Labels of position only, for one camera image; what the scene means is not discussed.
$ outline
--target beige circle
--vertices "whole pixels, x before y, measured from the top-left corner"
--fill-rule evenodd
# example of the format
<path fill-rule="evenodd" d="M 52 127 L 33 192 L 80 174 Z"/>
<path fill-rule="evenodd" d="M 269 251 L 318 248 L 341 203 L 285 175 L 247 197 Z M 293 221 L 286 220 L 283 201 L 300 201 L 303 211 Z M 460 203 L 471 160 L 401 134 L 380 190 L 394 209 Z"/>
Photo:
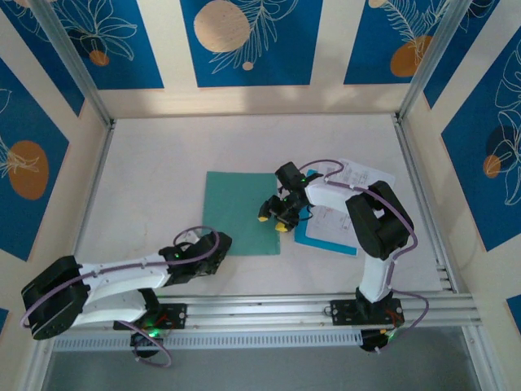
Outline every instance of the beige circle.
<path fill-rule="evenodd" d="M 371 8 L 380 8 L 387 0 L 367 0 L 367 2 Z"/>
<path fill-rule="evenodd" d="M 253 69 L 253 63 L 251 63 L 250 61 L 247 61 L 243 64 L 243 69 L 245 71 L 251 71 Z"/>
<path fill-rule="evenodd" d="M 250 24 L 232 2 L 214 0 L 194 19 L 195 36 L 203 47 L 214 53 L 234 51 L 250 37 Z"/>
<path fill-rule="evenodd" d="M 47 0 L 47 2 L 55 2 L 56 0 Z M 24 8 L 29 8 L 30 5 L 28 3 L 28 0 L 14 0 L 16 4 L 21 5 Z"/>

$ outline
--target paper sheet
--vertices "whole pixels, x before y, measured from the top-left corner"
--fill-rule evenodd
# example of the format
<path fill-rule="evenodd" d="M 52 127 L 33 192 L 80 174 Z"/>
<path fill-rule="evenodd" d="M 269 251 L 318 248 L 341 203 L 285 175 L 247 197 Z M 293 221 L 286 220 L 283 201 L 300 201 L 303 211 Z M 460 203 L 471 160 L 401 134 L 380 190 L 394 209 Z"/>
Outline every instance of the paper sheet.
<path fill-rule="evenodd" d="M 331 176 L 332 181 L 367 187 L 382 180 L 387 182 L 391 188 L 394 186 L 395 177 L 391 174 L 360 165 L 347 159 L 339 159 L 339 161 L 344 165 L 344 170 L 341 173 Z M 318 172 L 320 174 L 329 174 L 336 169 L 338 169 L 337 165 L 321 163 L 318 167 Z M 306 236 L 326 242 L 360 248 L 357 235 L 355 234 L 348 214 L 326 208 L 325 206 L 317 206 L 312 209 L 312 212 L 313 218 L 308 222 Z"/>

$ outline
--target orange circle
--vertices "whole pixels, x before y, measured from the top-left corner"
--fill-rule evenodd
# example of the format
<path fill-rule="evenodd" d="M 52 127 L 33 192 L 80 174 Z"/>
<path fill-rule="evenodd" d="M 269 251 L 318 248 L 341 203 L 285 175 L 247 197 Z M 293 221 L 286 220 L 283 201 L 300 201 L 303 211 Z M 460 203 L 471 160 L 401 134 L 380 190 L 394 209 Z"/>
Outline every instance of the orange circle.
<path fill-rule="evenodd" d="M 407 42 L 395 51 L 391 59 L 391 72 L 398 77 L 411 77 L 416 73 L 420 61 L 431 44 L 432 37 L 421 36 Z"/>
<path fill-rule="evenodd" d="M 485 175 L 491 179 L 499 175 L 499 172 L 501 171 L 501 161 L 499 160 L 499 157 L 495 155 L 487 156 L 483 163 L 483 171 L 485 172 Z"/>
<path fill-rule="evenodd" d="M 94 65 L 98 65 L 99 67 L 106 67 L 110 62 L 108 55 L 102 51 L 91 51 L 89 53 L 89 58 L 90 61 L 94 63 Z"/>
<path fill-rule="evenodd" d="M 34 201 L 43 196 L 49 180 L 49 162 L 42 147 L 33 141 L 19 141 L 12 146 L 7 159 L 13 165 L 18 159 L 24 159 L 25 162 L 37 159 L 30 165 L 30 169 L 20 164 L 9 169 L 9 181 L 13 190 L 26 200 Z"/>

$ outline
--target black bracket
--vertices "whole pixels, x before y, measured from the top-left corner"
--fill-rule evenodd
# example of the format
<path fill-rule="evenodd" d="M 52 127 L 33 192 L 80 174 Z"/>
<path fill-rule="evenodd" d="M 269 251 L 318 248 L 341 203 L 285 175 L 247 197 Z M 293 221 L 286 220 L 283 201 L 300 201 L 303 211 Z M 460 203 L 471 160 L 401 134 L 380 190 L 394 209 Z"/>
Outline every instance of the black bracket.
<path fill-rule="evenodd" d="M 392 324 L 394 327 L 399 327 L 405 321 L 399 299 L 389 300 L 385 308 L 373 311 L 370 316 L 365 316 L 359 310 L 357 300 L 333 300 L 330 305 L 333 326 L 387 326 Z"/>
<path fill-rule="evenodd" d="M 152 289 L 139 289 L 145 299 L 147 312 L 134 322 L 136 327 L 146 331 L 156 330 L 182 330 L 185 328 L 186 310 L 185 303 L 160 304 Z M 114 330 L 129 330 L 125 325 L 114 322 Z"/>

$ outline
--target blue card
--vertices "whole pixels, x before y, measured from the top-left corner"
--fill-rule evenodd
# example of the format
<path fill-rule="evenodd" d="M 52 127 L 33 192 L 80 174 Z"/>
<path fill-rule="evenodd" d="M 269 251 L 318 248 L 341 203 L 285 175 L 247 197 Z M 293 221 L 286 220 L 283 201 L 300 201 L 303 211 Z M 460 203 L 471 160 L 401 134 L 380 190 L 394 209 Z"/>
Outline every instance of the blue card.
<path fill-rule="evenodd" d="M 316 173 L 317 171 L 311 169 L 308 171 L 308 176 Z M 358 254 L 358 249 L 356 247 L 350 247 L 343 244 L 337 244 L 332 242 L 326 242 L 325 240 L 319 240 L 314 238 L 309 238 L 306 235 L 306 230 L 308 229 L 308 221 L 304 220 L 309 217 L 309 212 L 307 209 L 303 209 L 300 211 L 300 219 L 303 220 L 299 223 L 295 228 L 295 242 L 300 244 L 305 244 L 306 246 L 312 246 L 317 248 L 323 248 L 324 250 L 335 251 L 336 253 L 342 253 L 346 255 L 350 255 L 356 257 Z"/>

